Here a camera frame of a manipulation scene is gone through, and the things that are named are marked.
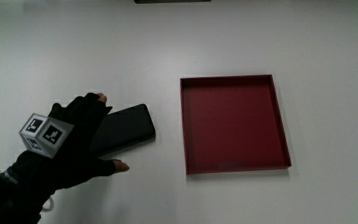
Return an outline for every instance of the black smartphone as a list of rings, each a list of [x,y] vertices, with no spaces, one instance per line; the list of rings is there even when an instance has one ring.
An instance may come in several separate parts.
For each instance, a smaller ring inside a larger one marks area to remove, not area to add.
[[[106,115],[92,139],[90,152],[102,156],[154,137],[149,110],[140,104]]]

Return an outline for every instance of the white cube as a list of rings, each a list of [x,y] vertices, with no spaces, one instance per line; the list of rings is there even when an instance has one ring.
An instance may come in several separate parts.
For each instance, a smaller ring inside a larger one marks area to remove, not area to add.
[[[55,118],[32,114],[19,134],[29,151],[53,158],[73,128]]]

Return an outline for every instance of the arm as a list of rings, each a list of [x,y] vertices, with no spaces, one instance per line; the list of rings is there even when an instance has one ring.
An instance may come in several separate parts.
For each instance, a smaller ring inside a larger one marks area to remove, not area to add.
[[[89,153],[97,128],[111,110],[105,102],[103,94],[88,93],[66,108],[53,105],[49,117],[75,127],[53,159],[26,151],[0,174],[0,223],[37,223],[42,205],[56,190],[129,169],[121,161],[104,161]]]

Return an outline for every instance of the fingertip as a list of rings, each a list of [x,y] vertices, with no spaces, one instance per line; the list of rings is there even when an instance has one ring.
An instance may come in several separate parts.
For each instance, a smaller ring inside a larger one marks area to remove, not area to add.
[[[100,96],[100,98],[98,99],[99,101],[102,101],[103,103],[107,102],[107,96]]]

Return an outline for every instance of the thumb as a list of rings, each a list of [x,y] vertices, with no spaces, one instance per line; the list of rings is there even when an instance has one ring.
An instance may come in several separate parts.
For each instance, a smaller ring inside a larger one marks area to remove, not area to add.
[[[117,160],[102,160],[95,159],[91,166],[92,173],[95,177],[110,176],[118,172],[125,172],[129,170],[129,166]]]

